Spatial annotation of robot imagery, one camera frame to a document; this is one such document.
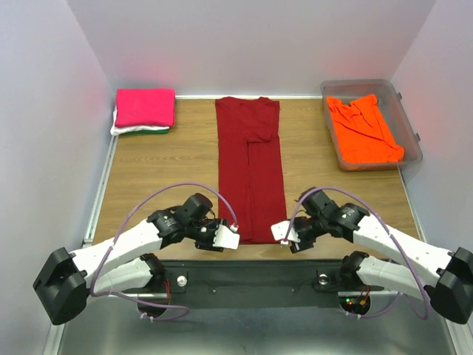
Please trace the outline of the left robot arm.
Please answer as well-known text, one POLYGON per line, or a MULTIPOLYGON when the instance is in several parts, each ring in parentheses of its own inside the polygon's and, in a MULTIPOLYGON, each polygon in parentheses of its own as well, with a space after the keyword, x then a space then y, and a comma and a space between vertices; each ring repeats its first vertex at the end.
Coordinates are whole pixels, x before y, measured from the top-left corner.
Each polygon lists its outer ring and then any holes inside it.
POLYGON ((238 228, 226 219, 209 219, 212 207, 207 197, 196 193, 181 206, 153 212, 118 237, 76 251, 54 250, 33 283, 51 323, 74 319, 92 297, 132 288, 157 291, 168 285, 154 251, 186 238, 198 249, 236 249, 238 228))

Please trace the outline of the dark red t shirt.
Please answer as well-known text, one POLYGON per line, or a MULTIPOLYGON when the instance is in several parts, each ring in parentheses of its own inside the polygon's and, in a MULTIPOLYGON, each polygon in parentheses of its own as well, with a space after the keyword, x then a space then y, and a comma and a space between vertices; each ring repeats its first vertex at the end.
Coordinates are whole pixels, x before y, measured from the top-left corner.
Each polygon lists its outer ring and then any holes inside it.
POLYGON ((273 244, 270 227, 287 218, 278 101, 215 101, 218 187, 237 217, 241 244, 273 244))

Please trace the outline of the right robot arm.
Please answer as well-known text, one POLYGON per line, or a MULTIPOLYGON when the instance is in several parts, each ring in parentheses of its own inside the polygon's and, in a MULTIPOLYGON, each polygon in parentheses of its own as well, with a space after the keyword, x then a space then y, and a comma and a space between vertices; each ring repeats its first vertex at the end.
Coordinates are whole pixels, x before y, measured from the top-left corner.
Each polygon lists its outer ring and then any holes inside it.
POLYGON ((385 257, 379 260, 354 252, 344 261, 340 280, 348 288, 379 286, 423 301, 425 320, 431 310, 465 325, 472 315, 472 252, 450 251, 415 239, 391 226, 358 197, 338 206, 326 192, 313 187, 302 192, 297 206, 306 217, 291 216, 283 241, 297 253, 313 247, 317 237, 329 234, 366 246, 385 257))

